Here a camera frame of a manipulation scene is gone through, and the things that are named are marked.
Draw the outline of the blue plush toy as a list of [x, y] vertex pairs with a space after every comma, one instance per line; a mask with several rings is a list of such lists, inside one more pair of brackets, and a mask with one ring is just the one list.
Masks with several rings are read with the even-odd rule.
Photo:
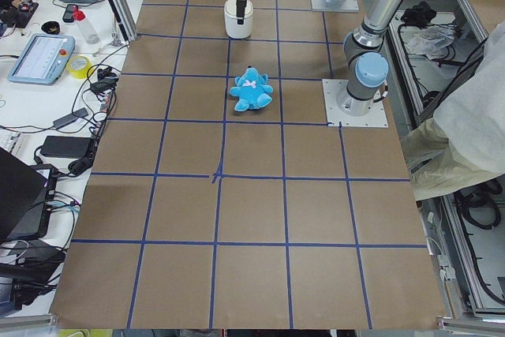
[[240, 77], [235, 77], [234, 83], [230, 94], [238, 98], [235, 111], [258, 110], [272, 102], [273, 87], [268, 84], [268, 75], [260, 74], [255, 67], [248, 66]]

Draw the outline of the clear plastic bottle red cap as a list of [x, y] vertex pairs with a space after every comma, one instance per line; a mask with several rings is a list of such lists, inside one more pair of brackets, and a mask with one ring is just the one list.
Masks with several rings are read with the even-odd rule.
[[100, 38], [90, 20], [86, 17], [84, 12], [77, 6], [73, 7], [73, 20], [77, 24], [84, 40], [88, 44], [97, 44]]

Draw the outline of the yellow tape roll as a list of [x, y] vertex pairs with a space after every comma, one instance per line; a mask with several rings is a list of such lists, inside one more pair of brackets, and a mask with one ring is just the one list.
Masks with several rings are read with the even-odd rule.
[[65, 67], [71, 77], [76, 79], [86, 79], [92, 64], [87, 57], [74, 55], [68, 60]]

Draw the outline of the white crumpled cloth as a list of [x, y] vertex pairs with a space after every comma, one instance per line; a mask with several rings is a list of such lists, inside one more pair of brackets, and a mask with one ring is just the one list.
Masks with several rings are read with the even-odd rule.
[[406, 43], [410, 54], [424, 55], [428, 59], [443, 58], [455, 41], [455, 31], [444, 26], [431, 26], [415, 32]]

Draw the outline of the lower blue teach pendant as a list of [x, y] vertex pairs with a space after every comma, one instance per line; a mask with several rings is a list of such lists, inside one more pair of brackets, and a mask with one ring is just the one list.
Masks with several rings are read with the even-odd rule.
[[62, 75], [74, 48], [72, 36], [35, 34], [7, 79], [14, 83], [52, 85]]

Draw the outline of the black power adapter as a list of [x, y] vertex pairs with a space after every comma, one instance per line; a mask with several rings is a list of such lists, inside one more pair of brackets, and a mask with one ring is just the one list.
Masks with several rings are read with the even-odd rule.
[[89, 137], [47, 136], [40, 154], [44, 157], [79, 159], [87, 154], [90, 143]]

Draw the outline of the person in beige clothes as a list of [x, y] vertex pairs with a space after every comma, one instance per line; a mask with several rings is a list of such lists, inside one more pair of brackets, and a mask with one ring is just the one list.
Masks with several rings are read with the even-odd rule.
[[484, 45], [475, 74], [401, 140], [417, 201], [504, 173], [504, 25]]

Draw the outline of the black laptop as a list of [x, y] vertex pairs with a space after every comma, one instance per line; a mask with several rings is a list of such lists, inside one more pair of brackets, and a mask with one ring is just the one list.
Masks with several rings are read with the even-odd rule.
[[54, 199], [56, 168], [29, 166], [1, 150], [1, 241], [34, 240], [46, 235]]

